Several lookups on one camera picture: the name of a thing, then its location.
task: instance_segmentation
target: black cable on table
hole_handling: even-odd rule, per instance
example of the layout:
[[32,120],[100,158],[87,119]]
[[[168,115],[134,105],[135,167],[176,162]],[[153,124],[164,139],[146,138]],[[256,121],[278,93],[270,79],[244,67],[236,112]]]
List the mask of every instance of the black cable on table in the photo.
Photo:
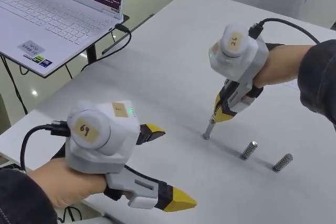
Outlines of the black cable on table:
[[307,30],[305,30],[304,28],[289,22],[287,20],[281,19],[281,18],[265,18],[264,20],[260,21],[259,23],[255,24],[253,27],[250,28],[249,30],[249,36],[251,36],[252,38],[256,39],[258,38],[258,36],[261,34],[262,30],[264,29],[264,24],[266,22],[279,22],[279,23],[283,23],[287,26],[293,27],[296,30],[299,30],[300,32],[304,33],[305,35],[307,35],[311,40],[313,40],[316,44],[319,44],[320,41],[318,39],[316,39],[314,37],[313,34],[311,34],[310,32],[308,32]]
[[17,96],[18,100],[20,101],[20,103],[21,103],[21,105],[22,105],[22,108],[23,108],[23,110],[24,110],[24,112],[25,112],[25,115],[27,115],[27,114],[28,114],[28,110],[27,110],[27,108],[26,108],[26,106],[25,106],[25,104],[24,104],[24,102],[23,102],[23,100],[22,100],[21,94],[20,94],[20,92],[19,92],[19,90],[18,90],[18,88],[17,88],[17,86],[16,86],[15,80],[14,80],[14,78],[13,78],[13,75],[12,75],[12,73],[11,73],[11,70],[9,69],[9,66],[8,66],[8,64],[7,64],[7,61],[6,61],[5,57],[3,57],[3,56],[0,56],[0,58],[1,58],[1,60],[2,60],[2,63],[4,64],[4,67],[5,67],[6,71],[7,71],[7,74],[9,75],[9,78],[10,78],[11,81],[12,81],[12,84],[13,84],[14,89],[15,89],[16,96]]
[[[119,30],[119,31],[122,31],[122,32],[124,32],[124,33],[127,33],[127,34],[129,35],[128,41],[127,41],[126,44],[123,45],[121,48],[117,49],[116,51],[113,51],[112,53],[110,53],[110,54],[108,54],[108,55],[105,55],[105,56],[99,58],[99,59],[98,59],[97,61],[95,61],[95,62],[101,61],[101,60],[103,60],[103,59],[106,59],[107,57],[110,57],[110,56],[116,54],[117,52],[120,52],[122,49],[124,49],[124,48],[131,42],[131,40],[132,40],[132,32],[131,32],[127,27],[125,27],[124,25],[121,25],[121,24],[117,24],[115,28],[116,28],[117,30]],[[81,72],[83,72],[84,69],[86,69],[88,66],[89,66],[89,64],[86,64],[86,65],[82,68]]]
[[68,65],[65,64],[65,68],[67,69],[68,74],[69,74],[70,78],[72,79],[72,74],[71,74],[71,72],[70,72],[70,70],[69,70],[69,68],[68,68]]
[[29,73],[28,69],[26,69],[26,72],[23,72],[23,67],[22,66],[19,66],[19,70],[20,70],[20,74],[23,75],[23,76],[25,76],[26,74]]
[[48,130],[51,131],[53,129],[52,125],[45,124],[45,125],[39,125],[34,128],[32,128],[30,131],[27,132],[25,135],[23,141],[22,141],[22,146],[21,146],[21,151],[20,151],[20,166],[23,171],[26,172],[26,163],[25,163],[25,153],[26,153],[26,148],[27,148],[27,143],[30,138],[30,136],[37,131],[40,130]]

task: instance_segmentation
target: metal spring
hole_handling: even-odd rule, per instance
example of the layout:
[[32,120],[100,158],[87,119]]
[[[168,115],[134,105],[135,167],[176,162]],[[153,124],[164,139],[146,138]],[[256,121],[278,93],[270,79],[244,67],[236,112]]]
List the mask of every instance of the metal spring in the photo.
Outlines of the metal spring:
[[242,160],[248,160],[248,158],[252,155],[252,153],[256,150],[256,148],[258,147],[258,143],[253,141],[251,143],[249,143],[249,145],[246,147],[246,149],[244,150],[244,152],[241,154],[241,159]]
[[217,112],[218,110],[222,109],[221,106],[217,106],[215,109],[214,109],[214,113],[212,114],[211,118],[210,118],[210,122],[211,123],[215,123],[215,120],[216,120],[216,116],[217,116]]
[[273,166],[272,170],[275,173],[279,173],[282,169],[284,169],[291,161],[293,160],[292,154],[286,154],[275,166]]

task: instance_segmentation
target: floor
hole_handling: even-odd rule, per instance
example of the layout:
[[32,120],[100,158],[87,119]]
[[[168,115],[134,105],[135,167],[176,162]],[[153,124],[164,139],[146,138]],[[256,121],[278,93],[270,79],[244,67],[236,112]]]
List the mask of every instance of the floor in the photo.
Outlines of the floor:
[[[172,0],[124,0],[123,12],[131,17],[125,25],[130,29],[135,27],[149,15],[157,13],[171,1]],[[116,39],[122,36],[121,33],[114,33],[114,35]],[[112,43],[111,37],[106,37],[97,43],[97,53],[99,54]],[[68,63],[68,67],[72,75],[76,76],[86,63],[85,55],[82,55]],[[43,79],[32,73],[22,76],[17,65],[11,62],[8,62],[8,64],[28,111],[33,110],[43,100],[70,81],[65,68],[58,70],[49,78]],[[0,80],[0,93],[3,96],[9,119],[13,125],[24,116],[24,111],[20,102],[17,100],[13,85],[2,64],[0,64]],[[82,210],[85,218],[91,218],[97,214],[90,209],[86,209],[85,206],[77,207]],[[59,210],[58,213],[62,216],[63,211]]]

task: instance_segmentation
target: hand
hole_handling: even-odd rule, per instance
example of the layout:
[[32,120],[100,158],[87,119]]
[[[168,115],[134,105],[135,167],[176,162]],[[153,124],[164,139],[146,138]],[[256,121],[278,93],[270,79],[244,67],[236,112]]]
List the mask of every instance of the hand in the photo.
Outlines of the hand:
[[65,207],[92,194],[104,192],[104,175],[83,174],[67,167],[64,158],[49,161],[28,174],[46,193],[54,207]]
[[268,59],[255,76],[253,84],[261,88],[298,77],[302,59],[312,46],[279,46],[269,52]]

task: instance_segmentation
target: black sleeve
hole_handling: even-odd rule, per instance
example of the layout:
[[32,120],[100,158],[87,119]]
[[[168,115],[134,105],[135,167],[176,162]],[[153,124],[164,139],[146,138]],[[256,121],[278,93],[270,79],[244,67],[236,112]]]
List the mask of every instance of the black sleeve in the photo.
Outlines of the black sleeve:
[[57,214],[44,191],[27,175],[0,171],[0,224],[56,224]]
[[336,40],[309,49],[299,69],[298,85],[302,104],[336,125]]

